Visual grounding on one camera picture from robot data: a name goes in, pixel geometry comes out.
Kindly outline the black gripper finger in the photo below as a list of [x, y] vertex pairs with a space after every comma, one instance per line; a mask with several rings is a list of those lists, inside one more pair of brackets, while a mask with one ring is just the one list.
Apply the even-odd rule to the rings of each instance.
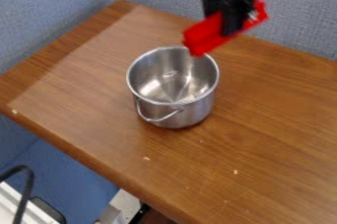
[[243, 30], [244, 22], [250, 19], [254, 6], [244, 8], [222, 8], [222, 36], [227, 37]]
[[222, 13], [224, 11], [223, 0], [202, 0], [202, 2], [206, 17], [210, 17], [216, 13]]

